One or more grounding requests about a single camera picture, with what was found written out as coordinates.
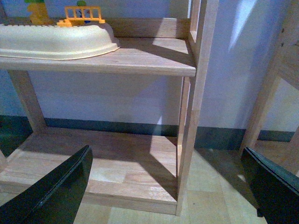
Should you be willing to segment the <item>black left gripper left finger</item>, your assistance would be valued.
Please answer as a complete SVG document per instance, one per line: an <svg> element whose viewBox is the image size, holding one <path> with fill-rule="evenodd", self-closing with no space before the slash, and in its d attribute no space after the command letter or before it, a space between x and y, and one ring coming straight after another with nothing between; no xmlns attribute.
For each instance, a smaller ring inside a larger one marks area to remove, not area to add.
<svg viewBox="0 0 299 224"><path fill-rule="evenodd" d="M93 153L86 145L0 207L2 224L72 224L84 196Z"/></svg>

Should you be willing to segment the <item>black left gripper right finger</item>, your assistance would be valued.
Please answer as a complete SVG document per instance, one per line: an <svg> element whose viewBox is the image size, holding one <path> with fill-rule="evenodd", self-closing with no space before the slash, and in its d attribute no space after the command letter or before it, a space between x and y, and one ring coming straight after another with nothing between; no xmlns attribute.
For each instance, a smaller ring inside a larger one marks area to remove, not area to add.
<svg viewBox="0 0 299 224"><path fill-rule="evenodd" d="M297 224L299 178L249 147L244 148L241 163L258 204L257 216L269 224Z"/></svg>

